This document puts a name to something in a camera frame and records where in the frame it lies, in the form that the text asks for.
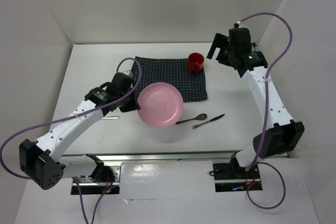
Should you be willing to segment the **pink plate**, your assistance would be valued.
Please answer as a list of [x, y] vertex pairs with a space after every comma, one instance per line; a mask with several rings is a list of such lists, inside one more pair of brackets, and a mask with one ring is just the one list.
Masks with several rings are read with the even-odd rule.
[[144, 88], [138, 96], [140, 119], [152, 127], [167, 128], [174, 125], [184, 110], [184, 101], [174, 86], [157, 82]]

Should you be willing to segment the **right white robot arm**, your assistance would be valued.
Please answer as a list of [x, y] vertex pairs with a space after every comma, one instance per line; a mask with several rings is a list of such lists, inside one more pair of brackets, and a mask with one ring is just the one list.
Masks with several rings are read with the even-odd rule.
[[257, 161], [293, 151], [305, 131], [303, 123], [295, 121], [285, 108], [268, 73], [265, 56], [252, 47], [249, 28], [237, 22], [227, 36], [215, 35], [207, 54], [212, 59], [219, 49], [216, 60], [238, 72], [264, 121], [262, 132], [254, 137], [252, 144], [232, 156], [229, 172], [235, 178], [242, 177]]

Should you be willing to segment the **dark checked cloth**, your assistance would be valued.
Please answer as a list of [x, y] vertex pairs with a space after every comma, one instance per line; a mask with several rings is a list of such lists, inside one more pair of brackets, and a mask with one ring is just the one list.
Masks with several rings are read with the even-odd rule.
[[136, 57], [131, 68], [134, 81], [137, 82], [139, 67], [142, 77], [134, 91], [137, 98], [147, 86], [164, 82], [174, 86], [181, 94], [184, 102], [201, 102], [208, 99], [206, 91], [206, 77], [202, 70], [200, 73], [191, 73], [187, 68], [188, 60], [181, 59], [152, 59]]

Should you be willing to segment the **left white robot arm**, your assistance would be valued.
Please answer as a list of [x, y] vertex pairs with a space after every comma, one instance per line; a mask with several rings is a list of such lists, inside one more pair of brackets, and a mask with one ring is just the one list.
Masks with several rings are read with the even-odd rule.
[[70, 120], [35, 141], [24, 140], [19, 146], [20, 169], [43, 190], [54, 187], [62, 178], [87, 177], [93, 182], [105, 182], [113, 171], [94, 154], [66, 158], [68, 147], [89, 127], [109, 112], [128, 112], [135, 101], [128, 92], [133, 86], [131, 73], [117, 72], [112, 81], [89, 91], [74, 110]]

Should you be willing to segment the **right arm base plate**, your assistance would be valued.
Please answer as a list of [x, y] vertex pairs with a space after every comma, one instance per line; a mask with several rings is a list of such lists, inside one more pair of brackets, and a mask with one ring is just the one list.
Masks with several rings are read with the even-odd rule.
[[248, 172], [244, 168], [242, 171], [233, 172], [228, 163], [215, 163], [208, 174], [214, 178], [217, 193], [246, 191], [250, 185], [250, 190], [263, 190], [257, 165]]

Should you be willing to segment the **steel fork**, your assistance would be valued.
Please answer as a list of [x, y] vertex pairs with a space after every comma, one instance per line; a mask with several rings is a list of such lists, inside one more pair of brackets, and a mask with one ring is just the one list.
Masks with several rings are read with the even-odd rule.
[[119, 118], [120, 116], [106, 116], [106, 117], [103, 117], [102, 120], [117, 120]]

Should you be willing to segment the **steel knife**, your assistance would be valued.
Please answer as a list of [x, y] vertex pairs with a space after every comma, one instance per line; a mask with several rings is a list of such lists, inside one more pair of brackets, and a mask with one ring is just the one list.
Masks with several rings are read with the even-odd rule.
[[210, 119], [210, 120], [207, 120], [207, 121], [205, 121], [205, 122], [203, 122], [203, 123], [195, 124], [195, 125], [192, 126], [192, 129], [195, 130], [195, 129], [197, 129], [197, 128], [203, 126], [203, 125], [206, 125], [206, 124], [209, 124], [209, 123], [211, 123], [211, 122], [217, 121], [217, 120], [223, 118], [224, 116], [225, 116], [225, 114], [221, 114], [221, 115], [218, 115], [218, 116], [216, 116], [216, 117], [214, 117], [214, 118], [212, 118], [212, 119]]

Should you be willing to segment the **wooden spoon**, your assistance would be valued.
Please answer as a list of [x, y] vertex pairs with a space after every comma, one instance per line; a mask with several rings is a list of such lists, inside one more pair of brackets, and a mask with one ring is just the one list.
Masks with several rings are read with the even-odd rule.
[[201, 113], [201, 114], [195, 116], [194, 118], [177, 121], [175, 124], [178, 125], [178, 124], [182, 124], [182, 123], [189, 122], [189, 121], [195, 121], [195, 120], [196, 121], [203, 121], [205, 119], [207, 119], [207, 114], [206, 113]]

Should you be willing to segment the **red mug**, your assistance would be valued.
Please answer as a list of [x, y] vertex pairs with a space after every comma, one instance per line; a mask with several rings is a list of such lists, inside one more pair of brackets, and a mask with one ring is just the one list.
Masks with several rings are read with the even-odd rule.
[[190, 73], [198, 74], [203, 70], [204, 56], [198, 52], [194, 52], [188, 57], [187, 68]]

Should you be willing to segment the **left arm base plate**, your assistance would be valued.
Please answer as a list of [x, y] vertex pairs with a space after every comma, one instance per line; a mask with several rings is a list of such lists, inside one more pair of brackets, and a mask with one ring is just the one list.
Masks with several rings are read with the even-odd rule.
[[83, 195], [101, 195], [107, 190], [107, 195], [120, 193], [121, 163], [107, 162], [102, 172], [92, 176], [81, 176], [78, 183]]

